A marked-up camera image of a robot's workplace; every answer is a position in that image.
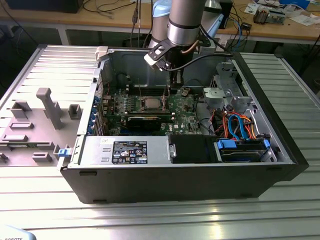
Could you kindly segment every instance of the wooden table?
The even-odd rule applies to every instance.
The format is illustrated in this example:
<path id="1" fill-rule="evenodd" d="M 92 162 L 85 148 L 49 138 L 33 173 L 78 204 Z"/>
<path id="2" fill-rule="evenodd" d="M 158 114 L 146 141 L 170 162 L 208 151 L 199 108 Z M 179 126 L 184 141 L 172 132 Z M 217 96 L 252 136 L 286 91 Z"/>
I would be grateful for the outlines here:
<path id="1" fill-rule="evenodd" d="M 112 3 L 114 0 L 97 0 L 97 3 Z M 249 0 L 234 0 L 235 8 L 244 22 L 252 24 L 249 40 L 279 42 L 279 43 L 299 43 L 313 44 L 320 33 L 320 24 L 304 26 L 291 19 L 286 19 L 284 25 L 267 23 L 264 25 L 253 23 L 253 15 L 244 13 L 245 5 Z M 113 9 L 122 5 L 129 4 L 130 0 L 120 0 L 104 9 Z M 62 13 L 50 11 L 30 11 L 30 10 L 11 10 L 4 4 L 9 13 L 23 26 L 38 28 L 57 29 L 60 35 L 61 43 L 69 45 L 66 30 L 86 30 L 102 32 L 131 32 L 132 15 L 135 4 L 126 6 L 113 11 L 112 19 L 96 12 L 89 12 L 81 8 L 78 13 Z M 96 10 L 95 1 L 91 0 L 86 7 Z M 320 11 L 320 7 L 311 5 L 308 10 Z M 0 25 L 11 26 L 15 23 L 11 21 L 5 11 L 0 8 Z M 151 27 L 151 10 L 149 3 L 141 5 L 141 33 L 147 33 Z M 226 29 L 219 29 L 218 38 L 228 39 L 237 33 L 231 21 L 228 21 Z"/>

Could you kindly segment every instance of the power supply label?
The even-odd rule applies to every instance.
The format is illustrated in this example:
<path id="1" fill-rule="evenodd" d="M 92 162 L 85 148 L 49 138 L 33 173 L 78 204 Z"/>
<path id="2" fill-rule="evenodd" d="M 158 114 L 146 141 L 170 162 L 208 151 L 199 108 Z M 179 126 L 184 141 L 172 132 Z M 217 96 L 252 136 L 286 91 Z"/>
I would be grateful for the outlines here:
<path id="1" fill-rule="evenodd" d="M 115 141 L 112 153 L 113 164 L 147 164 L 146 141 Z"/>

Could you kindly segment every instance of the metal slotted surface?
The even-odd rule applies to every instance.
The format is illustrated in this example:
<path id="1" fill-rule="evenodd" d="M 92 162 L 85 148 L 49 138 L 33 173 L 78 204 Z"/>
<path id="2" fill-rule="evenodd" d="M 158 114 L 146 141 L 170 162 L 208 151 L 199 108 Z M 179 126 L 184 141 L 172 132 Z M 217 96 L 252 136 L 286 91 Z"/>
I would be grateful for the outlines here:
<path id="1" fill-rule="evenodd" d="M 79 104 L 83 108 L 98 67 L 96 49 L 57 45 L 38 48 L 29 60 L 30 67 L 25 72 L 21 71 L 24 74 L 17 77 L 15 88 L 9 90 L 11 93 L 0 110 L 0 135 L 13 117 L 10 108 L 15 101 L 27 101 L 32 109 L 44 108 L 36 97 L 38 88 L 50 88 L 52 100 L 58 102 L 62 109 L 67 109 L 70 104 Z"/>
<path id="2" fill-rule="evenodd" d="M 273 54 L 242 53 L 241 56 L 309 164 L 320 164 L 317 97 L 283 59 Z"/>
<path id="3" fill-rule="evenodd" d="M 268 91 L 277 90 L 268 86 Z M 286 92 L 304 92 L 299 84 L 292 86 Z M 284 111 L 286 104 L 277 109 L 288 121 L 300 113 L 299 108 Z M 305 108 L 306 114 L 313 114 L 314 109 Z M 304 141 L 302 137 L 308 135 L 297 132 L 295 139 Z M 291 182 L 277 183 L 260 198 L 249 199 L 83 204 L 55 167 L 3 167 L 0 219 L 29 230 L 38 240 L 318 240 L 318 150 L 303 151 L 310 164 L 305 172 Z"/>

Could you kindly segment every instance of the black computer case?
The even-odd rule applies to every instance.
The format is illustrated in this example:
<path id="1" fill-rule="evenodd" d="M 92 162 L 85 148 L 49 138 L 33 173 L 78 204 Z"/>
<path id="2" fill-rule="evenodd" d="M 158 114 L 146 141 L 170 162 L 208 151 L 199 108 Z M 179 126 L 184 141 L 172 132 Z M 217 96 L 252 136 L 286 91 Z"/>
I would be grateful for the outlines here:
<path id="1" fill-rule="evenodd" d="M 84 0 L 6 0 L 11 9 L 76 14 Z"/>

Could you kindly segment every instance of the motherboard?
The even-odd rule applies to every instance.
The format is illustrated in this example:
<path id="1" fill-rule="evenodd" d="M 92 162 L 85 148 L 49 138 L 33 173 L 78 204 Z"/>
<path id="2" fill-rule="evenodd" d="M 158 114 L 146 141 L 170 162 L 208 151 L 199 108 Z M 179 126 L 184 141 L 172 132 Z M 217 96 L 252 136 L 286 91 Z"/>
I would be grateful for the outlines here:
<path id="1" fill-rule="evenodd" d="M 195 103 L 195 96 L 183 88 L 169 96 L 130 95 L 118 89 L 103 97 L 105 135 L 200 135 Z"/>

